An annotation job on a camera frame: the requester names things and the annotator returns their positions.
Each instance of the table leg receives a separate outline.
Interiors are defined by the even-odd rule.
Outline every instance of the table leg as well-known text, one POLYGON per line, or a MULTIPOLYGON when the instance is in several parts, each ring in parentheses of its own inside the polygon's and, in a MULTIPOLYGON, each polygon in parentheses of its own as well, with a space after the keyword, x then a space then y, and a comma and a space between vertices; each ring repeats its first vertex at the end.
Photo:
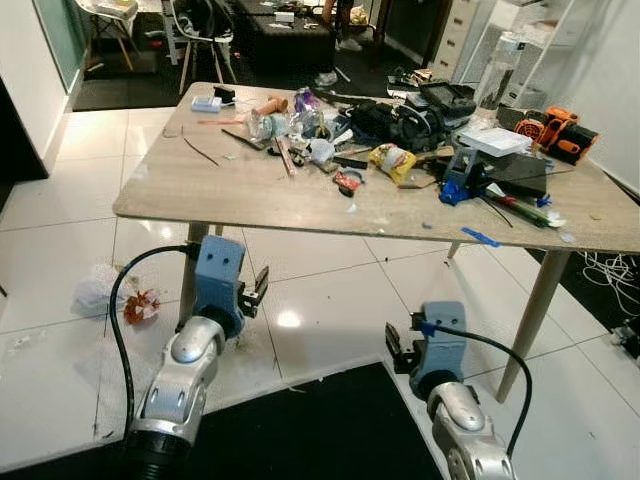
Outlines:
POLYGON ((184 81, 187 79, 187 69, 189 68, 189 57, 191 56, 191 41, 187 43, 187 50, 184 54, 184 65, 182 66, 182 77, 180 78, 180 95, 184 91, 184 81))
POLYGON ((451 247, 449 248, 449 253, 447 253, 447 258, 451 260, 459 248, 460 248, 460 242, 452 242, 451 247))
MULTIPOLYGON (((187 243, 201 244, 207 233, 209 233, 209 225, 206 223, 190 223, 187 243)), ((187 257, 184 261, 182 293, 180 295, 180 314, 178 315, 178 327, 176 331, 181 330, 186 321, 193 315, 193 304, 196 300, 196 263, 196 258, 187 257)))
POLYGON ((380 0, 380 8, 378 10, 378 20, 376 21, 376 29, 373 34, 374 51, 373 62, 375 65, 380 61, 380 52, 384 45, 384 37, 387 31, 387 21, 389 20, 389 11, 393 0, 380 0))
MULTIPOLYGON (((529 353, 529 349, 538 334, 570 255, 570 251, 550 250, 542 261, 538 278, 536 278, 536 283, 533 286, 533 290, 531 290, 529 302, 524 310, 518 333, 516 333, 516 339, 513 342, 512 350, 522 358, 529 353)), ((503 403, 507 395, 509 395, 519 369, 520 367, 515 360, 509 358, 509 363, 507 363, 507 368, 504 371, 502 382, 496 395, 496 399, 500 403, 503 403)))

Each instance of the baseboard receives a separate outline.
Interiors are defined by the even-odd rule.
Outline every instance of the baseboard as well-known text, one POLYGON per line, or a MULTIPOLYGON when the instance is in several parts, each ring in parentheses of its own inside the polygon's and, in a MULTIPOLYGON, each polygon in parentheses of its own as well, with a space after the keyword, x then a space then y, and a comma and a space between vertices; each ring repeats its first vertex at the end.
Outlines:
POLYGON ((384 37, 384 43, 389 45, 391 48, 394 48, 399 52, 402 52, 407 58, 410 58, 411 60, 416 62, 418 65, 422 65, 422 61, 423 61, 422 55, 414 52, 410 48, 405 47, 404 45, 402 45, 400 42, 390 37, 389 35, 386 35, 384 37))
POLYGON ((44 158, 42 159, 42 163, 44 163, 44 167, 47 169, 49 174, 51 174, 51 172, 53 171, 56 158, 58 157, 58 153, 60 152, 60 146, 62 145, 62 139, 64 137, 64 132, 67 128, 67 121, 69 119, 68 114, 73 111, 73 105, 75 104, 76 98, 78 98, 78 95, 80 94, 83 81, 84 70, 80 68, 76 73, 73 83, 71 84, 69 94, 65 98, 64 105, 58 116, 56 128, 53 130, 53 132, 51 132, 47 150, 44 158))

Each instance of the table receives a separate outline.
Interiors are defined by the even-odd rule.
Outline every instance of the table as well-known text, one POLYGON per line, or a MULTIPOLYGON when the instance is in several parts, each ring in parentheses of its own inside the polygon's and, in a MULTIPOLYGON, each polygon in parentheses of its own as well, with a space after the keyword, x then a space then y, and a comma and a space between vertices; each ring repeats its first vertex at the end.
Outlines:
MULTIPOLYGON (((200 242, 208 225, 222 234, 224 225, 277 228, 346 235, 367 235, 453 242, 449 257, 461 243, 477 243, 461 232, 469 227, 503 245, 541 248, 547 254, 540 268, 516 334, 513 349, 526 356, 542 324, 571 251, 640 252, 640 210, 590 160, 575 169, 558 162, 548 190, 554 207, 567 219, 561 231, 574 241, 566 243, 555 229, 540 229, 512 217, 514 228, 479 199, 456 207, 442 204, 435 186, 400 190, 382 172, 369 168, 367 183, 355 200, 340 195, 331 178, 315 167, 298 170, 289 178, 282 161, 256 152, 220 131, 199 125, 200 119, 241 118, 242 112, 267 100, 270 93, 290 99, 292 91, 233 86, 241 100, 237 109, 212 116, 190 110, 194 95, 210 94, 212 84, 194 83, 169 119, 163 135, 132 174, 114 203, 116 215, 128 218, 189 223, 188 241, 200 242), (181 138, 213 156, 216 167, 181 138), (231 155, 228 160, 223 155, 231 155), (347 213, 352 204, 357 210, 347 213), (427 222, 433 226, 425 229, 427 222)), ((185 261, 180 320, 194 301, 195 263, 185 261)), ((518 373, 509 361, 498 392, 504 401, 518 373)))

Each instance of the chip bag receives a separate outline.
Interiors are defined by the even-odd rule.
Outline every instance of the chip bag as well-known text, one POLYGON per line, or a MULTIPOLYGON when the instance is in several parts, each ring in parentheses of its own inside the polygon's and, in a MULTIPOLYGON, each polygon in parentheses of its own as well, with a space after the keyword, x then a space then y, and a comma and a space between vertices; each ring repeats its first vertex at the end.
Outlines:
POLYGON ((416 160, 413 153, 398 148, 393 143, 379 145, 369 154, 369 161, 375 163, 380 170, 389 175, 396 185, 403 182, 416 160))

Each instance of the wire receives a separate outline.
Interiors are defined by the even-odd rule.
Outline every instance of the wire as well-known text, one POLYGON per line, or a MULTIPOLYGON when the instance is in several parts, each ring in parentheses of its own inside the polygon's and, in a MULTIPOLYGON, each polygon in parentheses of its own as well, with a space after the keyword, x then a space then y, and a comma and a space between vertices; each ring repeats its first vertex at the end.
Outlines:
POLYGON ((518 355, 516 352, 511 350, 508 347, 505 347, 501 343, 496 342, 495 340, 491 340, 490 338, 483 337, 482 335, 477 335, 475 333, 461 332, 459 330, 453 330, 451 328, 443 327, 441 325, 433 325, 430 324, 435 330, 438 330, 443 333, 448 333, 450 335, 457 335, 459 337, 471 338, 472 340, 478 340, 479 342, 484 342, 492 347, 497 348, 498 350, 502 350, 505 353, 508 353, 511 358, 513 358, 522 371, 524 372, 525 380, 527 383, 527 389, 524 395, 524 402, 522 404, 522 410, 520 411, 520 417, 518 417, 518 422, 516 423, 515 428, 513 429, 513 434, 511 435, 511 440, 509 440, 509 445, 507 446, 507 456, 511 458, 513 455, 513 449, 516 446, 516 441, 518 440, 518 436, 520 435, 520 431, 522 430, 522 425, 524 425, 524 421, 527 418, 527 413, 529 412, 529 405, 531 405, 531 396, 533 394, 533 380, 531 380, 531 372, 529 371, 529 367, 525 361, 518 355))
POLYGON ((182 130, 180 131, 180 133, 182 134, 182 139, 184 140, 184 143, 189 145, 195 152, 199 153, 210 162, 213 162, 217 167, 220 166, 220 164, 216 162, 213 158, 211 158, 209 155, 204 153, 202 150, 198 150, 196 147, 193 146, 193 144, 187 139, 187 137, 184 136, 184 126, 182 127, 182 130))
POLYGON ((585 261, 585 267, 582 269, 582 275, 594 285, 611 287, 618 300, 618 306, 627 315, 631 317, 640 316, 640 309, 632 311, 627 309, 623 300, 626 299, 634 305, 640 305, 640 285, 637 283, 637 268, 633 257, 629 257, 632 265, 629 265, 623 255, 618 254, 613 258, 608 258, 604 262, 598 260, 597 253, 581 253, 585 261), (602 280, 594 278, 593 274, 602 275, 602 280))
POLYGON ((113 336, 116 339, 116 345, 118 346, 118 352, 120 353, 120 361, 122 362, 122 370, 124 371, 124 384, 127 391, 127 417, 125 421, 124 432, 125 435, 129 431, 131 422, 133 421, 133 410, 135 408, 135 398, 133 390, 133 375, 131 374, 131 364, 129 363, 129 356, 127 355, 127 347, 124 344, 122 333, 120 332, 120 326, 118 325, 118 316, 116 314, 116 301, 118 299, 118 290, 120 284, 136 264, 141 262, 147 257, 156 255, 163 252, 183 252, 188 253, 190 247, 188 245, 171 245, 167 247, 158 247, 147 252, 138 255, 131 260, 125 267, 120 270, 116 281, 111 288, 111 295, 109 296, 109 318, 111 319, 111 328, 113 329, 113 336))
POLYGON ((513 223, 511 223, 511 222, 509 221, 509 219, 508 219, 508 218, 507 218, 507 217, 506 217, 506 216, 505 216, 505 215, 504 215, 500 210, 498 210, 498 208, 497 208, 493 203, 491 203, 491 202, 490 202, 489 200, 487 200, 485 197, 480 197, 480 199, 481 199, 484 203, 486 203, 487 205, 489 205, 491 208, 493 208, 493 209, 496 211, 496 213, 497 213, 498 215, 500 215, 500 216, 502 217, 502 219, 503 219, 505 222, 507 222, 507 225, 509 225, 511 228, 513 228, 513 223))

